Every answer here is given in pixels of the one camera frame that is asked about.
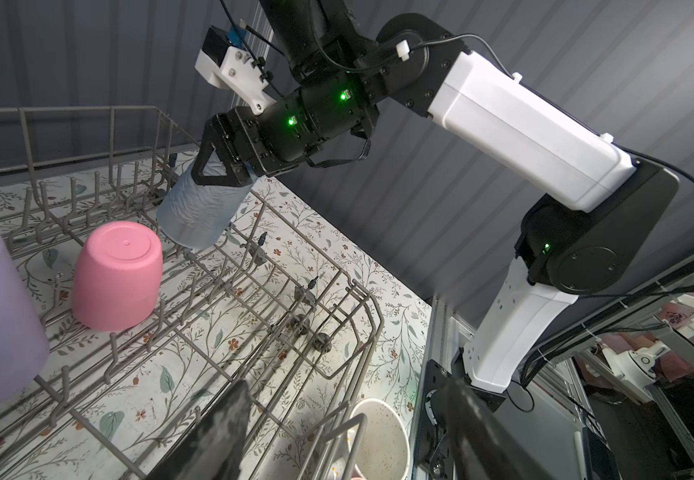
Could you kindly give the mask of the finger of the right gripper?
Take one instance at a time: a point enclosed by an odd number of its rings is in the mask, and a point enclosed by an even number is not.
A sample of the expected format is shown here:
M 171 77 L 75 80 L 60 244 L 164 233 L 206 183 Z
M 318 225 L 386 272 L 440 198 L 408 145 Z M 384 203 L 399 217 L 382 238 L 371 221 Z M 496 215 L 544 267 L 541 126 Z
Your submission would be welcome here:
M 204 126 L 199 152 L 191 168 L 200 186 L 250 186 L 246 165 L 236 158 L 235 134 L 226 114 L 211 117 Z

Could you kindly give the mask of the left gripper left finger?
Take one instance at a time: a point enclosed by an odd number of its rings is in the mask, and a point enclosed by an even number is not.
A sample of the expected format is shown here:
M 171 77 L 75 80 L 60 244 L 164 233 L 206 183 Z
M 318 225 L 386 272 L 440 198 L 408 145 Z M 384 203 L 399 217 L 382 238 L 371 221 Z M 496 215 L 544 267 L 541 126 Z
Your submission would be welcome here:
M 251 407 L 248 383 L 234 383 L 146 479 L 238 479 Z

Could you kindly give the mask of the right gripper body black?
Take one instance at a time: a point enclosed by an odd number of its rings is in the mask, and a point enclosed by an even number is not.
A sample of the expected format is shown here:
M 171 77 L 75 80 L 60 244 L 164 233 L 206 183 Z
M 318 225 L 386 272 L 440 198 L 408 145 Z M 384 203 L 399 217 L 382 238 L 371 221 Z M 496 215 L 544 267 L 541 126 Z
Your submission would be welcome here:
M 309 163 L 323 144 L 350 133 L 367 156 L 377 107 L 358 89 L 297 89 L 256 115 L 249 107 L 226 113 L 226 173 L 272 176 Z

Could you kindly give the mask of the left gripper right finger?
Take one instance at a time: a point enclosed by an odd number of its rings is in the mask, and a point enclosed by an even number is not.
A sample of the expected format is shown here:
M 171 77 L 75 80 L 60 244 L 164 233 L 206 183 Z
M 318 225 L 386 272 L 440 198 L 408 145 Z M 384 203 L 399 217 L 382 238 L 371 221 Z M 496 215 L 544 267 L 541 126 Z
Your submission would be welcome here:
M 444 388 L 445 418 L 459 479 L 549 479 L 497 421 L 487 404 L 462 380 Z

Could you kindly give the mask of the blue transparent cup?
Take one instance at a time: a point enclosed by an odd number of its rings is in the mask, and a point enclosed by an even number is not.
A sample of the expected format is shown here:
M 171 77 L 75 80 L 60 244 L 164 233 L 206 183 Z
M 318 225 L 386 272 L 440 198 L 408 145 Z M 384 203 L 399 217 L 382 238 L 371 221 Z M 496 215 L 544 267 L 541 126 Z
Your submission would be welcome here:
M 170 240 L 192 250 L 214 245 L 244 202 L 258 177 L 241 187 L 198 185 L 192 178 L 192 162 L 179 177 L 163 202 L 156 219 Z

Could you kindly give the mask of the pink cup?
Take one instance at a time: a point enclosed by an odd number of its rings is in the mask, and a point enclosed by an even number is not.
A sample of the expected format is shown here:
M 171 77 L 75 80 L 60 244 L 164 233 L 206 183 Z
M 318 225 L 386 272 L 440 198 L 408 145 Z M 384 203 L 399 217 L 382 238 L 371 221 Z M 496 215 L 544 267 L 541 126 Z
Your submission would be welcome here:
M 71 310 L 82 325 L 117 332 L 155 309 L 163 274 L 162 244 L 145 225 L 114 221 L 95 229 L 78 256 Z

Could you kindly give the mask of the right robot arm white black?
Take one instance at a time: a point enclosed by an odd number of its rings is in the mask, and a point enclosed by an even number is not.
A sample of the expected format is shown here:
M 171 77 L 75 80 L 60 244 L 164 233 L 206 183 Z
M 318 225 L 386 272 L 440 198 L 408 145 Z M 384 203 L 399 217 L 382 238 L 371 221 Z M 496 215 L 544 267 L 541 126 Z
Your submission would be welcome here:
M 502 397 L 568 306 L 615 284 L 677 193 L 671 167 L 617 146 L 525 86 L 493 51 L 477 54 L 417 13 L 363 36 L 342 1 L 266 1 L 297 88 L 273 99 L 270 75 L 236 28 L 210 28 L 195 67 L 242 105 L 204 127 L 191 170 L 239 188 L 310 163 L 342 134 L 369 141 L 385 99 L 488 154 L 542 192 L 525 214 L 507 277 L 459 357 L 482 398 Z

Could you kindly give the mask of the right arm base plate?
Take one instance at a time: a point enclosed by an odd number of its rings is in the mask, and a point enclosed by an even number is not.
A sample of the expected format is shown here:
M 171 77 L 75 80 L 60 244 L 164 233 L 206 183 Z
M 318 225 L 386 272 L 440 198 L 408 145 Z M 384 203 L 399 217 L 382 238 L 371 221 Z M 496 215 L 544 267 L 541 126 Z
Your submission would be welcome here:
M 429 360 L 424 368 L 420 417 L 415 434 L 414 464 L 427 474 L 428 479 L 453 479 L 454 460 L 451 442 L 447 439 L 449 415 L 446 409 L 445 388 L 454 380 L 462 379 L 485 402 L 492 412 L 506 399 L 505 393 L 491 393 L 469 384 L 465 372 L 463 348 L 459 348 L 446 369 L 435 360 Z

